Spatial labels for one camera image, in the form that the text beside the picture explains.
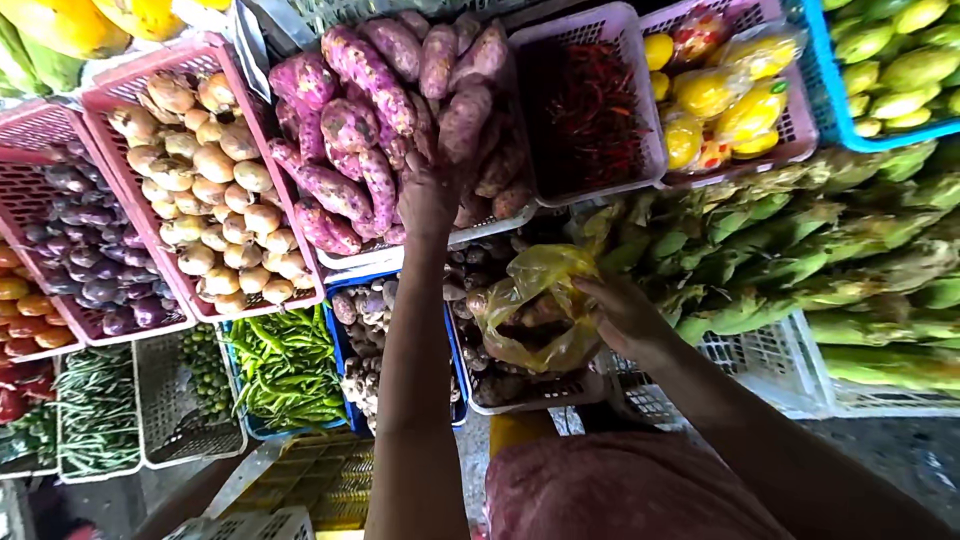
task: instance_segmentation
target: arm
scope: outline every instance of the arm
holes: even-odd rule
[[[399,203],[407,243],[380,374],[366,538],[468,538],[442,289],[456,200],[419,155],[407,161],[415,174]]]
[[[576,285],[600,305],[604,340],[657,381],[798,540],[952,537],[919,503],[783,417],[684,343],[634,285]]]

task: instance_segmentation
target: papaya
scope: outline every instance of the papaya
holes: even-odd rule
[[[24,35],[76,59],[120,54],[131,39],[90,0],[0,0],[0,13]]]

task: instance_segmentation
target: forearm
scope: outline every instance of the forearm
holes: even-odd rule
[[[651,375],[798,538],[948,538],[900,490],[788,420],[679,338]]]

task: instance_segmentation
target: onion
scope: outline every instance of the onion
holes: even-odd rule
[[[253,240],[253,233],[247,231],[243,216],[234,213],[224,220],[224,238],[231,244],[245,244]]]
[[[131,148],[127,152],[127,163],[131,169],[143,176],[150,176],[153,172],[150,170],[150,164],[163,155],[163,149],[158,146],[145,144]]]
[[[280,210],[265,205],[250,205],[244,213],[247,230],[254,233],[272,233],[280,226]]]
[[[190,84],[182,76],[155,73],[147,80],[147,92],[160,108],[183,114],[193,109],[194,97]]]
[[[227,75],[221,71],[214,73],[208,79],[200,81],[197,86],[197,97],[204,107],[214,112],[225,112],[237,104],[237,98],[230,89]]]
[[[163,147],[170,156],[183,156],[192,160],[200,148],[200,143],[191,134],[170,134],[163,138]]]
[[[213,250],[199,242],[187,245],[177,257],[177,267],[188,276],[202,276],[213,268]]]
[[[107,122],[120,135],[137,139],[150,138],[158,127],[156,118],[148,110],[133,103],[116,107],[107,115]]]
[[[156,215],[163,219],[177,219],[183,215],[173,201],[153,201],[150,203],[150,207],[154,209]]]
[[[233,180],[233,165],[233,160],[216,143],[207,142],[193,155],[197,172],[217,184]]]
[[[253,193],[262,193],[274,188],[267,167],[256,161],[240,161],[233,165],[233,177],[244,189]]]
[[[237,271],[226,266],[218,266],[204,274],[207,294],[233,294],[240,290],[240,278]]]
[[[260,157],[253,134],[245,123],[234,122],[220,134],[220,148],[234,160],[255,160]]]
[[[240,313],[247,308],[247,295],[242,291],[233,294],[219,294],[213,301],[213,307],[217,313],[233,314]]]
[[[247,294],[256,294],[263,290],[272,273],[263,266],[254,266],[240,271],[240,289]]]
[[[219,223],[204,229],[200,234],[200,241],[204,243],[204,246],[217,252],[224,252],[232,245],[224,238],[224,226]]]
[[[183,125],[191,132],[196,132],[209,119],[210,113],[206,110],[191,109],[183,115]]]
[[[222,205],[224,203],[224,192],[227,191],[227,186],[227,184],[217,184],[207,180],[202,175],[197,175],[194,178],[191,189],[198,199],[208,205]]]
[[[263,247],[267,248],[269,252],[285,254],[297,249],[297,237],[289,229],[277,229],[267,234]]]
[[[193,171],[172,158],[155,160],[150,164],[150,178],[168,191],[186,191],[193,185]]]
[[[263,287],[261,294],[271,304],[283,304],[294,295],[294,285],[286,280],[273,279]]]
[[[208,142],[217,142],[220,135],[224,134],[224,125],[216,118],[210,118],[197,128],[197,142],[207,144]]]
[[[224,264],[237,270],[253,268],[262,259],[263,252],[251,243],[230,244],[224,251]]]
[[[231,184],[224,192],[224,202],[236,213],[246,213],[256,202],[256,197],[240,184]]]

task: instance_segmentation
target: tomato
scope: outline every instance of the tomato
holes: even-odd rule
[[[23,278],[0,278],[0,300],[19,300],[30,294],[30,284]]]
[[[42,331],[34,336],[36,344],[44,349],[57,349],[68,343],[73,343],[76,339],[73,332],[64,327],[53,327],[48,331]]]
[[[42,317],[20,317],[7,326],[7,331],[10,333],[10,337],[21,338],[33,337],[51,328]]]
[[[38,317],[56,311],[54,305],[50,303],[50,299],[42,294],[30,294],[17,300],[16,309],[21,315],[27,315],[28,317]]]
[[[16,255],[13,248],[10,246],[0,246],[0,267],[16,268],[17,266],[23,266],[23,263],[20,262],[20,257]]]
[[[48,325],[52,327],[65,327],[66,321],[63,320],[63,317],[59,313],[54,311],[53,313],[47,313],[43,316],[43,320],[47,322]]]
[[[40,352],[40,346],[29,337],[21,339],[11,339],[4,345],[4,353],[9,356],[25,356]]]

